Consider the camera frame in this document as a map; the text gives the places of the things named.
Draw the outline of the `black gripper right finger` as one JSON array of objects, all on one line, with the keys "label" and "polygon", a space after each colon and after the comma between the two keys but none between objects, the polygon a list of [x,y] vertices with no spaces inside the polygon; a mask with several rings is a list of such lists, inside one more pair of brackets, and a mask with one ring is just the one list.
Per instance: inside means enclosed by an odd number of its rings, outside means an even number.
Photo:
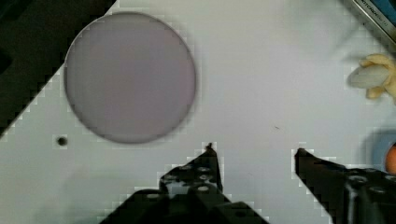
[{"label": "black gripper right finger", "polygon": [[332,218],[333,224],[396,224],[395,176],[352,168],[300,148],[295,173]]}]

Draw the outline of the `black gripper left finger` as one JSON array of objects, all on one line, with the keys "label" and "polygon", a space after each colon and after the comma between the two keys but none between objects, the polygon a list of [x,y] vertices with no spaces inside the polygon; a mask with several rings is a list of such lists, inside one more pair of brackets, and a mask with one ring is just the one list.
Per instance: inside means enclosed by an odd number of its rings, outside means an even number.
[{"label": "black gripper left finger", "polygon": [[163,175],[159,180],[159,195],[170,200],[179,195],[223,200],[219,158],[213,144],[207,144],[195,159],[172,168]]}]

